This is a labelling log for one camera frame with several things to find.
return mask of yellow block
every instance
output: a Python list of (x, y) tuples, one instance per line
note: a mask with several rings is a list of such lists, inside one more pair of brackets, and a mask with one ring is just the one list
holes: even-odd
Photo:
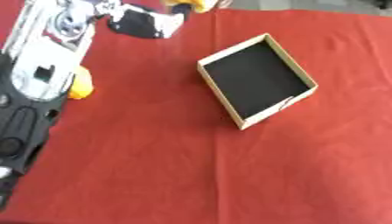
[(74, 71), (75, 78), (69, 91), (68, 98), (80, 100), (88, 97), (94, 91), (91, 73), (83, 66), (79, 66)]
[(218, 0), (163, 0), (166, 5), (191, 4), (198, 13), (210, 11)]

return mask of table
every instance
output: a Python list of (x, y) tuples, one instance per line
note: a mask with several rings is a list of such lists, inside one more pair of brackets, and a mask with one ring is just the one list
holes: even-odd
[[(18, 11), (8, 4), (2, 41)], [(67, 104), (0, 223), (391, 223), (391, 27), (387, 17), (220, 10), (145, 40), (99, 23), (84, 62), (96, 91)], [(196, 61), (264, 32), (320, 88), (240, 132)]]

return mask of screw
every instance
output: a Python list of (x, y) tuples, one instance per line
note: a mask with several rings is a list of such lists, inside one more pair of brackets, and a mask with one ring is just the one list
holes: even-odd
[(6, 94), (0, 94), (0, 108), (5, 108), (10, 103), (10, 97)]

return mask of box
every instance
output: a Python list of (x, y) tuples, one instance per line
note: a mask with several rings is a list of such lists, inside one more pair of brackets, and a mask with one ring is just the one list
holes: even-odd
[(318, 88), (268, 33), (201, 59), (198, 70), (241, 130)]

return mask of red tablecloth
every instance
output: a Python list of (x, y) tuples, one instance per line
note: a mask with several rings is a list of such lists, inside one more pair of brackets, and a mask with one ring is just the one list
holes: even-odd
[[(168, 40), (98, 26), (96, 91), (67, 104), (0, 223), (392, 223), (392, 18), (222, 10)], [(264, 32), (320, 88), (241, 132), (196, 61)]]

